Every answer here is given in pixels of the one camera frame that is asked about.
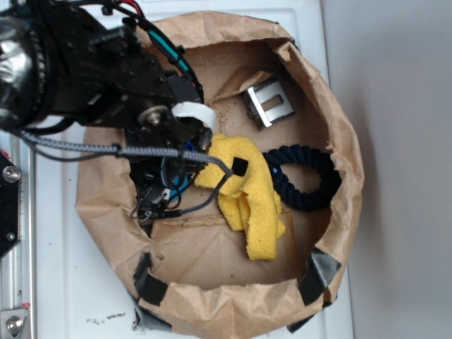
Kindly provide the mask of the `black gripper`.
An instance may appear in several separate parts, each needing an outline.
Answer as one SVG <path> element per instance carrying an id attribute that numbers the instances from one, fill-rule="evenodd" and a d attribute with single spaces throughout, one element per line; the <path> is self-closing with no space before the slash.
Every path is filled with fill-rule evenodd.
<path id="1" fill-rule="evenodd" d="M 204 163 L 184 159 L 182 153 L 207 152 L 213 137 L 213 110 L 206 105 L 157 105 L 143 111 L 137 126 L 127 129 L 125 137 L 129 148 L 140 150 L 130 159 L 130 177 L 137 190 L 131 217 L 144 224 L 178 216 L 176 209 L 182 196 L 169 200 L 170 190 L 164 187 L 160 176 L 161 163 L 164 157 L 185 160 L 194 169 L 193 180 L 196 178 Z"/>

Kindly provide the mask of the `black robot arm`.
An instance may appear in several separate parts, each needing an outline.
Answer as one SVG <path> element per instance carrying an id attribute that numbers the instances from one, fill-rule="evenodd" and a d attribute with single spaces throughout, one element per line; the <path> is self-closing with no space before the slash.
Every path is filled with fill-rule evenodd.
<path id="1" fill-rule="evenodd" d="M 12 1 L 1 12 L 1 129 L 37 153 L 127 158 L 138 189 L 132 216 L 179 217 L 213 130 L 199 112 L 177 109 L 203 108 L 203 86 L 137 2 L 97 5 L 122 13 L 121 25 L 104 27 L 88 1 Z"/>

